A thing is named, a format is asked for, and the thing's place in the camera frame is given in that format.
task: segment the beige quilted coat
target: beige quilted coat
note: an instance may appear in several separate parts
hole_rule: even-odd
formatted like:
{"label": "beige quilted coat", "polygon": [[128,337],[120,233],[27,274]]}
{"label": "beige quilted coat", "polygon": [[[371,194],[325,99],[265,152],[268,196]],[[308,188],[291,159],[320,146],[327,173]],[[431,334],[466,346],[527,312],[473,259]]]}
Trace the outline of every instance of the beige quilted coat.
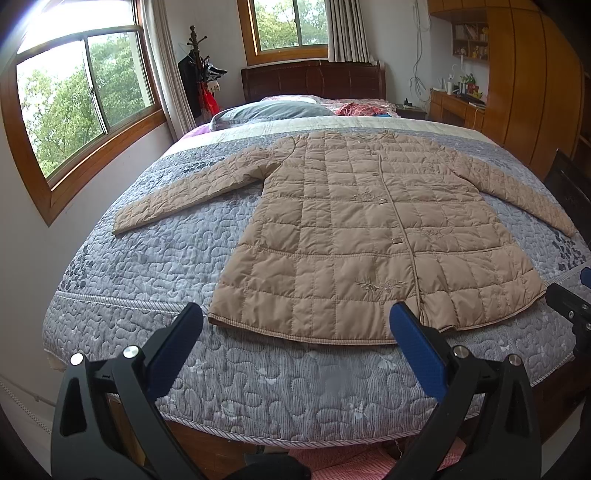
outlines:
{"label": "beige quilted coat", "polygon": [[118,212],[115,233],[264,180],[209,319],[313,343],[393,343],[399,301],[440,330],[481,327],[545,287],[483,200],[572,236],[567,215],[501,170],[407,135],[315,132],[249,148]]}

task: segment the wooden window frame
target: wooden window frame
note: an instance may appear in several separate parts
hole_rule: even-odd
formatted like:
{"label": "wooden window frame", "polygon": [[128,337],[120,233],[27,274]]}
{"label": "wooden window frame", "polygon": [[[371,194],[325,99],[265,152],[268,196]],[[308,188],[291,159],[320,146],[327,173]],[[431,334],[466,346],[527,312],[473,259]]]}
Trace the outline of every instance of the wooden window frame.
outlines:
{"label": "wooden window frame", "polygon": [[166,122],[147,54],[139,0],[133,0],[133,2],[137,16],[137,24],[134,25],[133,30],[137,32],[139,38],[144,73],[154,104],[132,115],[124,123],[117,125],[116,129],[101,135],[66,159],[56,169],[58,175],[55,176],[54,181],[52,181],[53,177],[45,178],[41,171],[22,118],[16,59],[7,67],[0,79],[0,105],[8,145],[25,188],[47,226],[53,223],[68,203],[98,172],[137,140]]}
{"label": "wooden window frame", "polygon": [[326,44],[261,50],[261,41],[256,25],[254,0],[237,0],[237,2],[242,29],[242,41],[244,42],[244,53],[246,54],[246,64],[248,66],[289,60],[328,58],[329,46]]}

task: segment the green foliage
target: green foliage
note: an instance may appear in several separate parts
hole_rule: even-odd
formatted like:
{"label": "green foliage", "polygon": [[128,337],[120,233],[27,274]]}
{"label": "green foliage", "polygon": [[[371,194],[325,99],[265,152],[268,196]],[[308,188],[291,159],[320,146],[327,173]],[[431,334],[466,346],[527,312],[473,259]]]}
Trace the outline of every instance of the green foliage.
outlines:
{"label": "green foliage", "polygon": [[[111,125],[144,108],[126,34],[94,43],[90,56]],[[64,160],[102,133],[83,66],[63,80],[34,70],[18,79],[25,125],[48,177]]]}
{"label": "green foliage", "polygon": [[126,33],[110,35],[106,42],[91,44],[90,58],[109,125],[145,107]]}
{"label": "green foliage", "polygon": [[[328,27],[323,0],[297,0],[304,45],[328,43]],[[261,49],[298,45],[292,0],[280,0],[270,9],[255,1],[256,23]]]}
{"label": "green foliage", "polygon": [[298,0],[300,10],[301,39],[304,45],[329,42],[329,28],[326,20],[324,0]]}

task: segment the coat sleeve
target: coat sleeve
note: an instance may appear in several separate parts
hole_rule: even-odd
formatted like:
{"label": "coat sleeve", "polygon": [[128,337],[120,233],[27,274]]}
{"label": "coat sleeve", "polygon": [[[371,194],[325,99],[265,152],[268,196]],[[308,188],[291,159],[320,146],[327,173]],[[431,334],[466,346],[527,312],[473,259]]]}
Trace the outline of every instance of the coat sleeve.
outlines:
{"label": "coat sleeve", "polygon": [[481,192],[512,203],[565,235],[573,236],[576,233],[577,229],[569,216],[545,195],[486,162],[455,150],[448,153],[452,157],[450,167],[454,173],[472,183]]}
{"label": "coat sleeve", "polygon": [[286,137],[269,148],[247,148],[211,168],[162,187],[120,209],[113,233],[117,235],[156,222],[218,195],[265,180],[293,153],[295,145],[294,137]]}

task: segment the white curtain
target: white curtain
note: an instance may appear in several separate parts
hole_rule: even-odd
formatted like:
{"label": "white curtain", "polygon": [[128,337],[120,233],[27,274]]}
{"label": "white curtain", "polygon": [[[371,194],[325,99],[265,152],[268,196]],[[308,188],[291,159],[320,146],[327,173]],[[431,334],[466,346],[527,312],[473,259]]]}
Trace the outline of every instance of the white curtain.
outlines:
{"label": "white curtain", "polygon": [[359,0],[325,0],[329,24],[329,61],[373,61]]}
{"label": "white curtain", "polygon": [[142,0],[141,5],[144,33],[158,93],[170,132],[175,140],[179,140],[196,125],[174,58],[166,7],[164,0]]}

